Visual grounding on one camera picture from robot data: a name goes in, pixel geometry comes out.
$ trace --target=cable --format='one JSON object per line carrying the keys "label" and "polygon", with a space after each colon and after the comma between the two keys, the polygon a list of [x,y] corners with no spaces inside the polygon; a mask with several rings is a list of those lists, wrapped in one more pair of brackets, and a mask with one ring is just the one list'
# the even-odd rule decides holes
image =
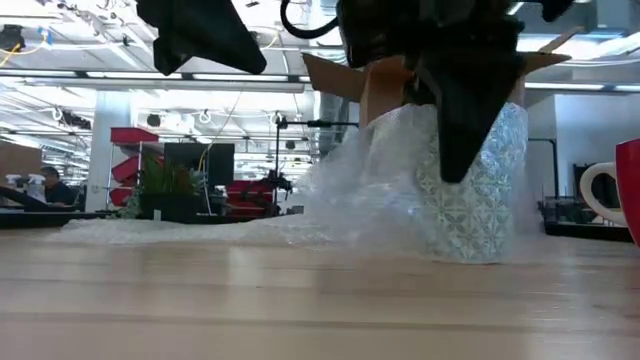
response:
{"label": "cable", "polygon": [[9,55],[5,56],[4,60],[2,60],[2,62],[0,63],[0,67],[3,67],[4,64],[6,64],[7,61],[9,61],[9,59],[11,59],[11,56],[13,56],[13,54],[15,54],[18,49],[20,49],[20,44],[16,44],[16,46],[13,47]]}
{"label": "cable", "polygon": [[202,155],[200,156],[200,161],[198,162],[198,172],[203,170],[202,167],[203,167],[205,155],[209,152],[209,150],[211,150],[211,147],[215,143],[216,139],[218,138],[218,136],[220,136],[220,134],[222,133],[222,130],[224,130],[225,126],[227,126],[227,124],[229,123],[229,120],[231,120],[231,114],[233,114],[233,112],[236,110],[236,106],[238,106],[238,102],[240,101],[240,97],[242,96],[242,92],[243,92],[243,90],[240,90],[240,92],[238,92],[238,96],[236,97],[236,101],[233,104],[233,107],[231,108],[231,112],[229,112],[229,116],[227,116],[227,119],[225,120],[224,124],[222,124],[222,126],[220,127],[220,130],[218,131],[216,136],[214,136],[213,139],[211,139],[211,143],[209,144],[209,146],[207,146],[205,151],[202,152]]}
{"label": "cable", "polygon": [[116,0],[105,0],[104,6],[100,6],[100,5],[96,4],[96,7],[98,9],[100,9],[100,10],[103,10],[103,11],[111,11],[116,7],[117,3],[118,2]]}
{"label": "cable", "polygon": [[298,29],[293,26],[287,18],[287,7],[290,2],[291,0],[282,0],[282,3],[280,3],[280,20],[282,21],[282,26],[284,26],[291,35],[300,39],[311,40],[326,35],[329,31],[338,27],[338,18],[335,17],[333,20],[314,30]]}
{"label": "cable", "polygon": [[209,199],[209,179],[207,179],[207,176],[204,177],[204,198],[205,202],[207,203],[207,211],[209,212],[209,216],[212,216],[213,211],[211,211],[211,199]]}
{"label": "cable", "polygon": [[273,46],[273,44],[276,43],[276,41],[278,41],[278,33],[273,35],[273,39],[271,39],[271,42],[269,43],[269,45],[265,46],[265,47],[261,47],[260,50],[266,50],[269,49],[270,47]]}
{"label": "cable", "polygon": [[40,43],[40,45],[37,48],[35,48],[33,50],[29,50],[29,51],[25,51],[25,52],[16,52],[16,50],[18,50],[16,48],[20,48],[20,44],[16,44],[16,46],[14,46],[13,50],[11,50],[11,51],[7,51],[5,49],[0,49],[1,53],[5,53],[5,54],[9,55],[4,59],[3,65],[4,65],[4,63],[7,62],[7,60],[9,60],[9,57],[16,56],[16,55],[31,55],[31,54],[35,53],[36,51],[39,51],[40,49],[42,49],[42,47],[46,43],[47,43],[47,35],[43,33],[42,34],[42,42]]}

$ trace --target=fluorescent light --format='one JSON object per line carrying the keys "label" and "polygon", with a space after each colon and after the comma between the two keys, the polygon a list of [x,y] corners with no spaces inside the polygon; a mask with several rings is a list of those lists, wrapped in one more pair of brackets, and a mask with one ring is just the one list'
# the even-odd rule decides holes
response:
{"label": "fluorescent light", "polygon": [[89,77],[106,77],[110,79],[181,79],[182,75],[180,74],[171,74],[169,76],[164,76],[161,73],[152,73],[152,72],[97,72],[90,71],[87,73]]}
{"label": "fluorescent light", "polygon": [[640,92],[640,85],[616,85],[613,90],[620,92]]}
{"label": "fluorescent light", "polygon": [[202,137],[202,136],[196,137],[196,140],[198,140],[198,142],[201,142],[203,144],[211,144],[213,142],[213,140],[211,140],[209,138]]}
{"label": "fluorescent light", "polygon": [[[261,141],[261,140],[266,140],[266,141],[276,141],[276,137],[275,136],[251,136],[251,140],[257,140],[257,141]],[[280,136],[280,141],[307,141],[306,139],[303,140],[302,137],[285,137],[285,136]]]}
{"label": "fluorescent light", "polygon": [[20,69],[2,69],[0,75],[5,76],[53,76],[53,77],[76,77],[73,71],[57,71],[57,70],[20,70]]}
{"label": "fluorescent light", "polygon": [[0,22],[3,24],[14,24],[14,25],[22,25],[24,27],[39,27],[45,25],[52,24],[62,24],[62,15],[20,15],[20,16],[12,16],[12,15],[0,15]]}
{"label": "fluorescent light", "polygon": [[0,121],[0,128],[6,128],[9,130],[17,130],[18,127],[12,124],[9,124],[8,122],[4,122],[4,121]]}
{"label": "fluorescent light", "polygon": [[524,2],[515,3],[511,7],[511,9],[509,9],[509,15],[515,15],[518,11],[520,11],[520,9],[522,8],[523,5],[524,5]]}
{"label": "fluorescent light", "polygon": [[[556,35],[523,34],[518,39],[518,51],[538,51],[556,38]],[[588,37],[575,37],[554,51],[555,54],[569,55],[573,60],[588,60],[598,57],[600,42]]]}
{"label": "fluorescent light", "polygon": [[49,165],[64,165],[64,161],[60,161],[60,160],[44,159],[42,160],[42,162]]}
{"label": "fluorescent light", "polygon": [[13,135],[33,135],[33,136],[80,136],[91,135],[91,131],[34,131],[34,130],[0,130],[0,133],[9,133]]}
{"label": "fluorescent light", "polygon": [[216,139],[216,140],[244,140],[243,136],[232,136],[232,135],[189,135],[189,134],[156,134],[161,138],[165,139],[184,139],[184,138],[195,138],[195,139]]}
{"label": "fluorescent light", "polygon": [[287,82],[286,75],[244,75],[244,74],[194,74],[197,80],[247,81],[247,82]]}
{"label": "fluorescent light", "polygon": [[31,141],[29,139],[25,139],[23,137],[20,136],[13,136],[13,135],[1,135],[0,134],[0,138],[2,138],[2,141],[6,141],[12,144],[16,144],[16,145],[20,145],[20,146],[26,146],[29,148],[34,148],[34,149],[40,149],[41,146],[40,144],[38,144],[35,141]]}
{"label": "fluorescent light", "polygon": [[566,83],[525,83],[527,89],[540,90],[582,90],[582,91],[600,91],[604,89],[601,84],[566,84]]}
{"label": "fluorescent light", "polygon": [[[243,153],[243,152],[238,152],[238,153],[235,154],[235,159],[238,160],[238,161],[264,161],[264,160],[266,160],[266,156],[267,155],[268,155],[267,153],[256,153],[256,152]],[[303,162],[311,160],[311,156],[309,156],[307,154],[283,153],[283,154],[280,154],[280,158],[285,160],[285,161],[294,161],[294,159],[298,159],[298,158]]]}

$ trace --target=wire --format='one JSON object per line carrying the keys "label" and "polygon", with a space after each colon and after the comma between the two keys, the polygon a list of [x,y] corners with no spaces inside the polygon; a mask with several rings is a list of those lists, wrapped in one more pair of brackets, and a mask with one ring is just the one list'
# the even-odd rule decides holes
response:
{"label": "wire", "polygon": [[104,6],[100,6],[98,4],[96,4],[96,7],[100,10],[104,10],[104,11],[110,11],[113,10],[116,5],[118,4],[118,2],[116,0],[105,0],[104,2]]}
{"label": "wire", "polygon": [[280,21],[282,21],[282,26],[284,26],[291,35],[300,39],[311,40],[326,35],[329,31],[338,27],[338,17],[333,18],[330,22],[313,30],[303,30],[295,27],[289,22],[289,18],[287,18],[287,7],[290,2],[291,0],[282,0],[280,3]]}
{"label": "wire", "polygon": [[272,46],[273,46],[273,44],[275,44],[275,43],[276,43],[276,41],[278,41],[278,33],[276,33],[276,34],[274,34],[274,35],[273,35],[273,39],[271,39],[271,42],[269,43],[269,45],[267,45],[267,46],[265,46],[265,47],[261,47],[261,48],[260,48],[260,50],[266,50],[266,49],[268,49],[268,48],[272,47]]}
{"label": "wire", "polygon": [[229,112],[229,116],[227,116],[227,119],[225,120],[224,124],[222,124],[222,126],[220,127],[220,130],[218,131],[216,136],[214,136],[213,139],[211,139],[211,143],[209,144],[209,146],[207,146],[205,151],[202,152],[202,155],[200,156],[200,161],[198,162],[198,172],[203,170],[205,155],[209,152],[209,150],[211,150],[211,147],[215,143],[216,139],[218,139],[218,136],[220,136],[220,134],[222,133],[222,130],[224,130],[224,128],[229,123],[229,120],[231,120],[231,114],[233,114],[233,112],[236,110],[236,106],[238,106],[238,102],[240,101],[240,97],[242,96],[242,92],[243,92],[242,90],[240,90],[240,92],[238,92],[238,96],[236,97],[236,101],[233,104],[233,107],[231,108],[231,111]]}
{"label": "wire", "polygon": [[20,44],[16,44],[16,46],[13,47],[9,55],[5,56],[4,60],[2,60],[2,62],[0,63],[0,67],[3,67],[4,64],[6,64],[7,61],[9,61],[9,59],[11,59],[11,56],[13,56],[13,54],[15,54],[18,49],[20,49]]}
{"label": "wire", "polygon": [[3,65],[4,65],[4,63],[7,62],[7,60],[9,60],[9,57],[16,56],[16,55],[31,55],[31,54],[35,53],[36,51],[39,51],[40,49],[42,49],[42,47],[46,43],[47,43],[47,35],[46,34],[42,34],[42,42],[40,43],[40,45],[37,48],[35,48],[33,50],[29,50],[29,51],[25,51],[25,52],[16,52],[16,50],[18,50],[20,48],[20,44],[16,44],[16,46],[14,46],[13,50],[11,50],[11,51],[7,51],[5,49],[0,49],[1,53],[5,53],[5,54],[9,55],[4,59]]}

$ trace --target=red shelf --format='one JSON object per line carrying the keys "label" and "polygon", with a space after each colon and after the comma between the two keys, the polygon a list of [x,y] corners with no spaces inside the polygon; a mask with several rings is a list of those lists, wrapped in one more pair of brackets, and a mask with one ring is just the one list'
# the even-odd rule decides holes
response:
{"label": "red shelf", "polygon": [[115,188],[109,192],[111,197],[111,203],[115,206],[127,205],[127,198],[131,196],[133,191],[131,189]]}
{"label": "red shelf", "polygon": [[139,128],[111,128],[111,142],[114,144],[135,144],[158,142],[160,137]]}
{"label": "red shelf", "polygon": [[119,183],[124,183],[125,180],[135,177],[138,174],[138,159],[138,156],[132,156],[114,166],[111,169],[113,179]]}

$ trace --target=wooden table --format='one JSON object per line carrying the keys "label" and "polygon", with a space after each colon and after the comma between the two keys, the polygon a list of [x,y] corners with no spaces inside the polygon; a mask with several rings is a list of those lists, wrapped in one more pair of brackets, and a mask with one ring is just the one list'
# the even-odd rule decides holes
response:
{"label": "wooden table", "polygon": [[2,360],[640,359],[640,249],[509,265],[0,232]]}

